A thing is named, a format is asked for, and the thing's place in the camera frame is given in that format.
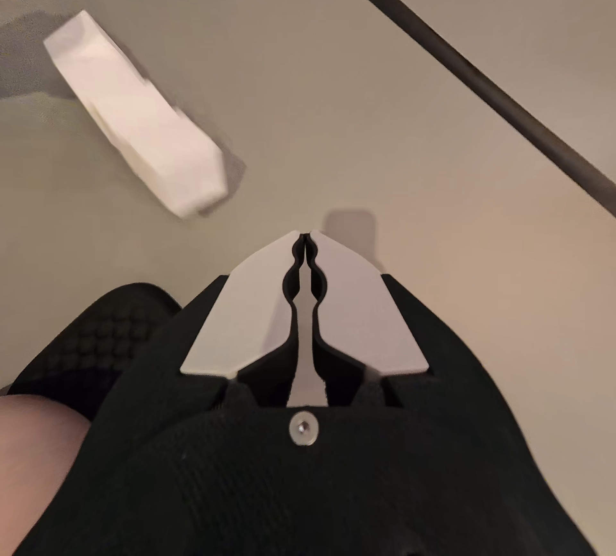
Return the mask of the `black wrist rest pad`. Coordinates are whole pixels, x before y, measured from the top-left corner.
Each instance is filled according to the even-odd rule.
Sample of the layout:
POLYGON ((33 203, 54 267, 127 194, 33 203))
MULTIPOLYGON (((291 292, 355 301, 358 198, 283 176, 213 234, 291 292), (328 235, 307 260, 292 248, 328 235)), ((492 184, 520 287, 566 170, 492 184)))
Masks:
POLYGON ((115 288, 54 337, 6 395, 46 398, 93 421, 118 378, 180 311, 181 305, 154 284, 115 288))

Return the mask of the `person's right forearm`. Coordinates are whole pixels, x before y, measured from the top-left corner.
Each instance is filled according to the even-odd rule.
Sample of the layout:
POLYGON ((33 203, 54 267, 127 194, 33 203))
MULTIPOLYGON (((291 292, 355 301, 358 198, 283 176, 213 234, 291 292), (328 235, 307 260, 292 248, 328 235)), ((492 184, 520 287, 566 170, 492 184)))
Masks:
POLYGON ((73 466, 90 421, 48 398, 1 397, 1 555, 12 555, 73 466))

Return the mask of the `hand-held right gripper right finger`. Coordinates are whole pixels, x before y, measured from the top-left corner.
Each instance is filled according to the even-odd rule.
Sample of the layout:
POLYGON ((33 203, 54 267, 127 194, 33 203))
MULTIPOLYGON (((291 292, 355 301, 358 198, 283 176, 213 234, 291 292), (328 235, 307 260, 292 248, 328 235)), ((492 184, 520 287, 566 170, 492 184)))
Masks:
POLYGON ((429 363, 381 272, 343 244, 307 234, 312 357, 328 406, 350 406, 365 382, 425 375, 429 363))

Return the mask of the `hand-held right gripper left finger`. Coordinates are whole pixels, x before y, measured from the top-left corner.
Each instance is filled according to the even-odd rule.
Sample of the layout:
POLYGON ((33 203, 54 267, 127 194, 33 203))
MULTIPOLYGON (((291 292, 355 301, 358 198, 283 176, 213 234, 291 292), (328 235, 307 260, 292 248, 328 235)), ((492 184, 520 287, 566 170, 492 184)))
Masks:
POLYGON ((304 235, 293 230, 250 255, 224 283, 180 372, 246 385, 257 404, 286 407, 299 357, 304 235))

